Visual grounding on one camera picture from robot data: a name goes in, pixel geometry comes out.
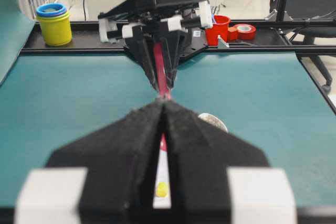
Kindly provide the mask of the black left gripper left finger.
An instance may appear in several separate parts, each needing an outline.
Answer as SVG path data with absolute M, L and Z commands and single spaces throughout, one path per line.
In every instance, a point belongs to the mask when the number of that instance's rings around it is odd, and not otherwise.
M 131 206 L 151 207 L 158 163 L 162 100 L 52 152 L 29 172 L 15 223 L 80 223 L 126 218 Z

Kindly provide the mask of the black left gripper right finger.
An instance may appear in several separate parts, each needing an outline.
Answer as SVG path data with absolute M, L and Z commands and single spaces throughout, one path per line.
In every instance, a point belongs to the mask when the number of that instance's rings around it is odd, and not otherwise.
M 254 145 L 166 101 L 173 217 L 178 223 L 296 223 L 293 191 L 281 168 Z

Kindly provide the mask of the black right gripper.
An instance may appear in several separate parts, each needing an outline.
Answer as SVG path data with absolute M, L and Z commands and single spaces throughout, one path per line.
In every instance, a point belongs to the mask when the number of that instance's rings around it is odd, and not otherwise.
M 160 22 L 159 39 L 169 88 L 174 87 L 186 41 L 187 32 L 183 29 L 213 26 L 208 0 L 125 0 L 108 12 L 100 13 L 98 21 L 100 40 L 114 42 L 123 38 L 154 90 L 159 89 L 154 66 L 154 40 L 144 34 L 142 26 L 149 28 Z

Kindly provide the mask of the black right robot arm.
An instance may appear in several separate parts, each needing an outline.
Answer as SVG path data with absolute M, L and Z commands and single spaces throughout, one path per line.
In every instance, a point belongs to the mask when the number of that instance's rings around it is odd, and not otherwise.
M 191 30 L 213 26 L 208 0 L 125 0 L 98 22 L 101 42 L 123 39 L 157 91 L 173 88 Z

